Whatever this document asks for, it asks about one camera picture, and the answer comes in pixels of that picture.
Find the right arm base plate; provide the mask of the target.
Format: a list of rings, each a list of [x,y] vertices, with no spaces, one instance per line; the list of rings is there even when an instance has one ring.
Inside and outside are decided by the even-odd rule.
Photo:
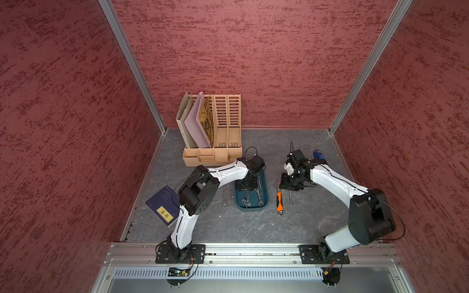
[[[346,250],[333,252],[324,245],[299,245],[298,249],[302,264],[350,264]]]

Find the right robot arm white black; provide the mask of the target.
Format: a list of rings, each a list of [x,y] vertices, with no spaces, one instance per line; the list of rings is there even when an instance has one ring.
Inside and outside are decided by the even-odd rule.
[[[348,223],[319,240],[319,252],[329,255],[358,245],[370,244],[396,230],[392,207],[380,189],[369,189],[343,177],[327,165],[322,154],[308,159],[300,150],[288,154],[280,188],[305,189],[305,183],[319,185],[348,208]]]

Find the orange handled adjustable wrench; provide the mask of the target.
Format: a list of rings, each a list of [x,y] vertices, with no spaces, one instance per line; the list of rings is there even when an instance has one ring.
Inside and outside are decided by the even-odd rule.
[[[282,216],[283,215],[283,198],[282,198],[282,192],[280,190],[280,184],[278,183],[276,185],[277,188],[277,214]]]

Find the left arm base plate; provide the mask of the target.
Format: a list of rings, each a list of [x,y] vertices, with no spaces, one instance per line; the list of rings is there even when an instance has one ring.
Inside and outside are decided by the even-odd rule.
[[[156,249],[156,264],[203,264],[206,245],[191,244],[178,250],[169,244],[161,244]]]

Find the teal plastic storage tray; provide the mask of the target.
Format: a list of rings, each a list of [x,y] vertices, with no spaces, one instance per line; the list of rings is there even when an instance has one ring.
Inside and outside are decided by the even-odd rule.
[[[259,172],[259,177],[258,177],[258,189],[261,193],[262,199],[265,203],[263,207],[258,206],[258,198],[256,195],[256,190],[250,190],[250,191],[243,191],[243,192],[238,192],[235,190],[235,202],[238,206],[238,208],[242,211],[260,211],[263,208],[267,206],[269,203],[269,196],[268,196],[268,190],[267,190],[267,185],[266,185],[266,178],[265,178],[265,172],[263,170],[260,170]],[[244,197],[244,194],[248,192],[250,195],[250,202],[252,204],[251,208],[245,208],[244,204],[242,203],[242,199]]]

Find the silver end wrench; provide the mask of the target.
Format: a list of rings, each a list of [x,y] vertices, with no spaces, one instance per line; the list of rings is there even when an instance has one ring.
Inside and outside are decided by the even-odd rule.
[[[228,197],[227,197],[227,186],[224,186],[223,187],[223,202],[222,202],[222,206],[224,208],[228,208]]]

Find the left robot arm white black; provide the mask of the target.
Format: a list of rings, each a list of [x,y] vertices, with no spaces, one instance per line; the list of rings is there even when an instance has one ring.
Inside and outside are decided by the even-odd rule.
[[[219,188],[245,179],[252,179],[265,167],[259,155],[247,159],[240,157],[235,162],[216,168],[196,167],[178,191],[179,215],[167,245],[174,255],[179,255],[190,246],[192,234],[199,216],[211,205]]]

